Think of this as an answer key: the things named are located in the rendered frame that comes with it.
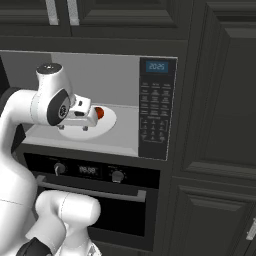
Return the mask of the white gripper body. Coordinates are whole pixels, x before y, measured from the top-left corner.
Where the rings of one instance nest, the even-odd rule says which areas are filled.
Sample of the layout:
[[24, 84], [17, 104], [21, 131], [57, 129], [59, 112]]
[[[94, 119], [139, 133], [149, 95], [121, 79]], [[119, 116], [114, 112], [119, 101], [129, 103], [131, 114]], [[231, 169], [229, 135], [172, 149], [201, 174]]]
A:
[[93, 107], [89, 109], [88, 112], [85, 112], [82, 109], [75, 109], [72, 108], [66, 118], [58, 125], [65, 126], [88, 126], [88, 127], [95, 127], [98, 123], [98, 116]]

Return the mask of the grey oven knob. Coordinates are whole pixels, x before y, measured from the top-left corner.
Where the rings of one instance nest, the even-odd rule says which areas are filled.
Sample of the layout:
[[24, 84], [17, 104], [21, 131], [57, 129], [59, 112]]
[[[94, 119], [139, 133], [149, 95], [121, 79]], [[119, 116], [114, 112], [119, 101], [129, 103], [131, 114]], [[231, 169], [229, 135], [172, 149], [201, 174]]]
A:
[[55, 171], [55, 175], [59, 176], [59, 175], [63, 174], [66, 171], [66, 167], [62, 163], [56, 163], [54, 165], [54, 171]]
[[124, 178], [124, 174], [121, 171], [114, 171], [112, 173], [112, 181], [120, 183]]

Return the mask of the black microwave oven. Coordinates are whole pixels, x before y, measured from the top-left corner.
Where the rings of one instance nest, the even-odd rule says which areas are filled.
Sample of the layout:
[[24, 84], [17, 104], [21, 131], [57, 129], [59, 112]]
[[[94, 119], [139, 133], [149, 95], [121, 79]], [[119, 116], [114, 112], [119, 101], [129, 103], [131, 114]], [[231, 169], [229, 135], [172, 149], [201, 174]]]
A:
[[58, 127], [30, 124], [27, 144], [128, 157], [167, 160], [176, 81], [176, 57], [53, 53], [40, 67], [64, 68], [76, 97], [70, 108], [88, 112], [105, 106], [117, 116], [114, 127], [97, 138], [76, 141]]

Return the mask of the tall dark grey cupboard door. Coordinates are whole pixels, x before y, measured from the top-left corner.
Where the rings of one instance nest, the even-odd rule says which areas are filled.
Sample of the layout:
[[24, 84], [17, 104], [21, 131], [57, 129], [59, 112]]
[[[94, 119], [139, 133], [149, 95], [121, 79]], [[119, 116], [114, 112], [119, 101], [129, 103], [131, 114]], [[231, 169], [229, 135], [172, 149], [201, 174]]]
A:
[[210, 0], [183, 169], [256, 181], [256, 0]]

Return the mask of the white round microwave plate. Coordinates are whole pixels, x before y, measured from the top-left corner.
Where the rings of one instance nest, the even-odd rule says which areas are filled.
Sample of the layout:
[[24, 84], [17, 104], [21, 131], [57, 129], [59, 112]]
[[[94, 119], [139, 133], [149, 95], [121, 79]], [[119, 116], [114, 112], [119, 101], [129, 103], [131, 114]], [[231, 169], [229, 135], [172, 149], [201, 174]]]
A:
[[80, 126], [65, 126], [64, 130], [58, 129], [59, 133], [71, 140], [86, 141], [102, 136], [110, 131], [117, 121], [115, 112], [105, 106], [94, 106], [94, 109], [95, 107], [104, 109], [104, 117], [98, 120], [95, 127], [88, 127], [88, 131], [83, 131], [83, 127]]

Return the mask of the black oven door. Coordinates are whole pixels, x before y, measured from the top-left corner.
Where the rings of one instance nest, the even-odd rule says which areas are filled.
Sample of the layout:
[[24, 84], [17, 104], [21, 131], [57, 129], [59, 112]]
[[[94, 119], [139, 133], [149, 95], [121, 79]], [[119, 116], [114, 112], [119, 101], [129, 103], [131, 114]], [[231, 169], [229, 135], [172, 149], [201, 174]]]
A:
[[47, 182], [56, 185], [107, 193], [136, 196], [138, 190], [144, 190], [145, 203], [92, 196], [99, 201], [101, 214], [97, 222], [88, 228], [88, 233], [99, 242], [153, 251], [160, 179], [158, 171], [139, 173], [133, 170], [125, 174], [121, 183], [111, 179], [100, 181], [40, 172], [34, 172], [34, 175], [43, 175]]

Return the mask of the black microwave door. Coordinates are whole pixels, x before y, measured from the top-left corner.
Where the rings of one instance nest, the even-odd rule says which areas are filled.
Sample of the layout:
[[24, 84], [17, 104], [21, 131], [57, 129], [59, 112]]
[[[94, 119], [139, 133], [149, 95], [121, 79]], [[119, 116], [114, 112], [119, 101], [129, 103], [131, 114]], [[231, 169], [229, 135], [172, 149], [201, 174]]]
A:
[[[4, 110], [9, 97], [18, 90], [18, 87], [11, 87], [9, 85], [7, 74], [0, 57], [0, 115]], [[14, 152], [25, 138], [26, 135], [23, 126], [19, 124], [15, 129], [14, 138], [11, 140], [11, 152]]]

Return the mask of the black built-in oven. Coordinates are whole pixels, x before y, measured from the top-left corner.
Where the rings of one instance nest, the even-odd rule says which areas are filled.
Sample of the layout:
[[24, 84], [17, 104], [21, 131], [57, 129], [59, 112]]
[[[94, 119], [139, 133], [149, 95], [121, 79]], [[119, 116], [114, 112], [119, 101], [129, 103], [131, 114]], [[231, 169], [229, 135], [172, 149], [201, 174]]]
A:
[[22, 144], [18, 160], [39, 179], [41, 190], [96, 198], [101, 206], [90, 237], [107, 244], [151, 252], [154, 246], [160, 172], [103, 160], [69, 149]]

